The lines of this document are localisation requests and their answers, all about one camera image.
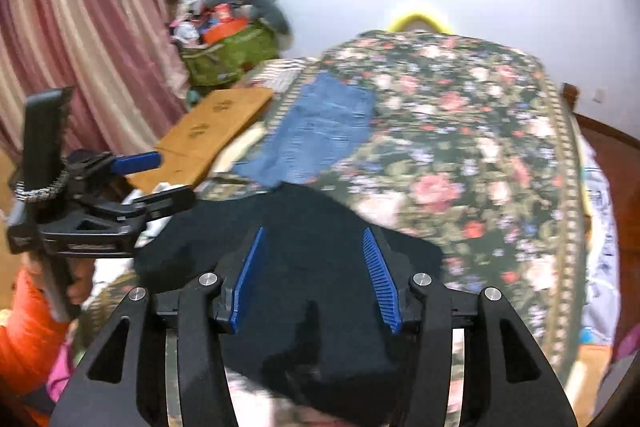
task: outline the dark blue fabric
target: dark blue fabric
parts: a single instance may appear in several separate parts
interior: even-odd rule
[[[136,254],[140,284],[151,293],[182,288],[236,251],[252,225],[266,230],[266,256],[239,333],[220,336],[225,366],[354,425],[387,424],[411,342],[382,322],[362,252],[368,224],[327,195],[283,183],[249,198],[198,201]],[[383,232],[416,273],[439,277],[439,247]]]
[[[282,182],[303,184],[369,139],[373,108],[372,92],[319,73],[302,87],[258,154],[238,163],[234,171],[267,188]]]

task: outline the green bag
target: green bag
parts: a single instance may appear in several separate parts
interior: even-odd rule
[[[266,26],[254,22],[207,48],[183,48],[180,56],[189,70],[191,86],[223,86],[261,62],[279,58],[278,39]]]

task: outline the wall outlet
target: wall outlet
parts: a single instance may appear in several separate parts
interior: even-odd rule
[[[593,102],[603,103],[606,94],[607,94],[606,89],[604,89],[603,87],[597,87],[595,92],[593,93]]]

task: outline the orange jacket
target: orange jacket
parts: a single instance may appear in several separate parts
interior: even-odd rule
[[[15,394],[33,391],[47,380],[68,325],[53,320],[44,295],[21,270],[11,317],[0,327],[0,378]],[[46,416],[29,413],[38,425],[47,425]]]

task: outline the pink fabric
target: pink fabric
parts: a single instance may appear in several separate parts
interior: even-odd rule
[[[166,26],[177,0],[0,0],[0,146],[19,154],[24,99],[76,86],[67,150],[152,148],[185,112]]]
[[[620,342],[615,356],[616,362],[624,359],[640,349],[640,324],[636,324]]]
[[[74,361],[71,344],[65,342],[60,348],[56,363],[53,365],[49,378],[47,378],[47,393],[54,402],[60,399],[66,383],[73,373]]]

